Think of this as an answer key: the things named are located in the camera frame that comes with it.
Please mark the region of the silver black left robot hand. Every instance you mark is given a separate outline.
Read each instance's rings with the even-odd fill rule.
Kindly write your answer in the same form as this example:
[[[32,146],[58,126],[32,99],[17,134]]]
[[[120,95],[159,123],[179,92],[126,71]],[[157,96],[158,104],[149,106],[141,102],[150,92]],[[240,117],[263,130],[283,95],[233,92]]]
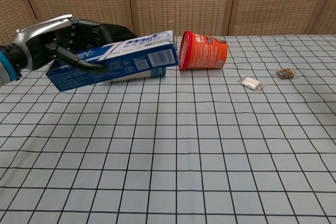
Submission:
[[[25,68],[29,70],[37,70],[55,59],[87,72],[104,71],[103,65],[88,63],[70,52],[79,34],[90,40],[85,48],[113,42],[101,23],[66,14],[16,30],[13,44],[26,58]]]

